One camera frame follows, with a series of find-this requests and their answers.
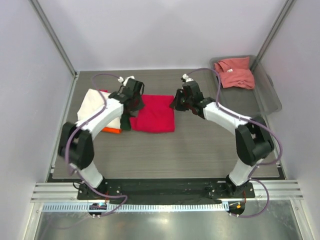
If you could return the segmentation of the dark green t-shirt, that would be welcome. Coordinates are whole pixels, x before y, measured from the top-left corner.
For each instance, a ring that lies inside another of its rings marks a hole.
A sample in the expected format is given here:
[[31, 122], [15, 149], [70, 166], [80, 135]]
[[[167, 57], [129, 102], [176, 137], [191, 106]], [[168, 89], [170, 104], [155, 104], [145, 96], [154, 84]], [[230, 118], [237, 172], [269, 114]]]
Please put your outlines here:
[[129, 114], [122, 114], [120, 118], [120, 129], [122, 131], [130, 131], [132, 129], [130, 118]]

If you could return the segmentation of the red t-shirt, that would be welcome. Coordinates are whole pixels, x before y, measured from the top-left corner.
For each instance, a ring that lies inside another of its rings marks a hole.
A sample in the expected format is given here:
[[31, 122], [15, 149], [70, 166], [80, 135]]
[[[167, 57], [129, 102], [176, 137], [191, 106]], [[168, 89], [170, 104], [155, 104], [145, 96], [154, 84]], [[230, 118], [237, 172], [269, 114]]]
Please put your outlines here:
[[153, 134], [172, 133], [175, 131], [175, 114], [170, 108], [173, 95], [144, 94], [144, 107], [136, 117], [130, 119], [131, 129]]

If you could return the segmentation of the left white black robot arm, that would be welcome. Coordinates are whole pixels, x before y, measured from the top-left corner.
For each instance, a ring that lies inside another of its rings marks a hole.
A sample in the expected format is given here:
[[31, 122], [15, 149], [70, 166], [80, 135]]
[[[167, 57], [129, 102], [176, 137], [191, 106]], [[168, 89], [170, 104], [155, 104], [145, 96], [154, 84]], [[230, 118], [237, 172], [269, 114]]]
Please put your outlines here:
[[94, 163], [93, 140], [113, 120], [145, 106], [142, 100], [145, 89], [143, 82], [133, 76], [126, 79], [119, 77], [118, 81], [121, 83], [119, 90], [108, 95], [100, 90], [90, 90], [101, 99], [100, 106], [75, 123], [64, 123], [57, 150], [68, 170], [79, 175], [89, 186], [89, 194], [97, 200], [106, 195], [107, 188], [102, 184], [104, 177]]

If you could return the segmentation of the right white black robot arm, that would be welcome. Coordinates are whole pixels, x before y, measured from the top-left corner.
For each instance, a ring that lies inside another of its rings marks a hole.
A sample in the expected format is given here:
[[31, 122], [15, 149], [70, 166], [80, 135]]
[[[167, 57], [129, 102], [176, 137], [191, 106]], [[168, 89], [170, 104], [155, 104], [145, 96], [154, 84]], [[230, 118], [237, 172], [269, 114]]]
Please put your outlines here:
[[235, 136], [238, 160], [225, 178], [225, 191], [231, 198], [243, 193], [254, 170], [274, 150], [274, 142], [261, 116], [249, 118], [204, 97], [198, 83], [183, 80], [170, 107], [176, 111], [192, 111], [200, 118], [218, 124]]

